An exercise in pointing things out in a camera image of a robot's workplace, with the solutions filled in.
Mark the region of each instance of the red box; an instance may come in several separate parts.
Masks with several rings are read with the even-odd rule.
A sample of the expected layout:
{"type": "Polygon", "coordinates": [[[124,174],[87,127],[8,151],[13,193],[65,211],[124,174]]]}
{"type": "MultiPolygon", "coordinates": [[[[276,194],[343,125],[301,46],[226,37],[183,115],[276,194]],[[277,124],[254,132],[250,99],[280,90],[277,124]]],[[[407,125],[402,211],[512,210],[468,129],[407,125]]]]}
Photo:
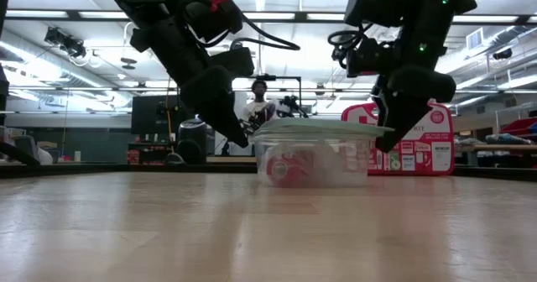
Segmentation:
{"type": "MultiPolygon", "coordinates": [[[[449,175],[455,167],[453,122],[443,105],[430,103],[433,109],[403,137],[389,153],[371,148],[370,175],[449,175]]],[[[374,103],[349,107],[341,120],[377,124],[374,103]]]]}

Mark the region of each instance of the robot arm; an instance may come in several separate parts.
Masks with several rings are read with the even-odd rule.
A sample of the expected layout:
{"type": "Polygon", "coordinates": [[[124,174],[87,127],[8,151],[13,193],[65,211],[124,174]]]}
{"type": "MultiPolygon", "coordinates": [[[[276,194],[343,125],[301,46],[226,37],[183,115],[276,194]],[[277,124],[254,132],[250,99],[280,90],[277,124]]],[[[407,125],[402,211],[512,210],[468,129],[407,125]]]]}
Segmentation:
{"type": "Polygon", "coordinates": [[[238,43],[247,39],[236,39],[231,50],[215,56],[209,56],[206,48],[240,31],[243,20],[283,45],[253,40],[256,43],[290,50],[300,47],[263,33],[233,0],[114,1],[138,27],[133,31],[131,45],[139,52],[153,50],[180,88],[185,106],[229,140],[248,146],[233,111],[232,95],[232,80],[250,76],[254,70],[250,50],[238,43]]]}
{"type": "Polygon", "coordinates": [[[436,62],[446,52],[443,44],[454,15],[476,7],[475,0],[349,0],[345,23],[358,30],[336,32],[328,42],[336,46],[332,59],[347,69],[347,77],[378,73],[371,92],[378,125],[394,131],[378,138],[377,148],[391,150],[430,110],[431,98],[451,101],[456,83],[435,72],[436,62]],[[373,24],[400,27],[399,37],[382,43],[370,39],[365,32],[373,24]]]}

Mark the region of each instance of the plastic container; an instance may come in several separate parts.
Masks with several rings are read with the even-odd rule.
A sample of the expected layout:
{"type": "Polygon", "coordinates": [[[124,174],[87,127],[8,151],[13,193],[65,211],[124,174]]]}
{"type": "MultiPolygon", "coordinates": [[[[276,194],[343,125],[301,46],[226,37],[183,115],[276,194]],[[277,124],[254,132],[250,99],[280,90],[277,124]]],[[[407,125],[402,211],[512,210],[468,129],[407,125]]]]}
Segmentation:
{"type": "Polygon", "coordinates": [[[364,185],[371,142],[386,130],[301,118],[267,122],[254,134],[258,177],[277,187],[364,185]]]}

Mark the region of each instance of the desk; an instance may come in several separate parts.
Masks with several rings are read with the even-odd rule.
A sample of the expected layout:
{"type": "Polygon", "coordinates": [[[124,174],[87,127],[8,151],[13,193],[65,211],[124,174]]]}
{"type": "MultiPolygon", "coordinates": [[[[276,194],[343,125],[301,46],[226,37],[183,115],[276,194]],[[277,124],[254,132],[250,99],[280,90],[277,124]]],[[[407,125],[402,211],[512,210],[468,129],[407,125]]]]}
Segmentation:
{"type": "Polygon", "coordinates": [[[535,184],[368,181],[357,189],[301,190],[269,188],[249,174],[0,180],[0,277],[537,281],[535,184]]]}

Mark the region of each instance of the ceiling pipe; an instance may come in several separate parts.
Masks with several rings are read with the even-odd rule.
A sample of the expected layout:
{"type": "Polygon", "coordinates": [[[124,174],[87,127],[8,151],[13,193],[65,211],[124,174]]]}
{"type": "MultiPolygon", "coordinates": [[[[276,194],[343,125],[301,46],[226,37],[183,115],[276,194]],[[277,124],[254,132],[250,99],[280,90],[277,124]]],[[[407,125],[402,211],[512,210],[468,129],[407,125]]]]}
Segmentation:
{"type": "Polygon", "coordinates": [[[462,81],[462,82],[460,82],[460,83],[458,83],[456,85],[456,89],[460,90],[460,89],[463,89],[463,88],[467,88],[469,86],[473,86],[473,85],[477,84],[480,81],[484,81],[486,79],[492,78],[497,74],[503,74],[503,73],[515,68],[515,67],[518,67],[520,65],[524,65],[526,63],[529,63],[532,60],[537,60],[537,53],[534,53],[532,55],[528,55],[525,58],[523,58],[522,60],[517,60],[517,61],[515,61],[515,62],[513,62],[511,64],[507,64],[507,65],[503,66],[502,68],[500,68],[498,70],[494,70],[494,71],[485,73],[484,75],[474,77],[474,78],[472,78],[470,80],[467,80],[467,81],[462,81]]]}
{"type": "Polygon", "coordinates": [[[475,54],[469,55],[469,50],[465,47],[459,51],[442,56],[436,70],[445,74],[455,73],[472,64],[473,61],[470,61],[471,59],[477,58],[479,55],[492,55],[497,53],[502,48],[508,47],[513,40],[522,38],[535,29],[535,26],[509,26],[496,34],[483,38],[483,42],[486,45],[482,50],[475,54]]]}

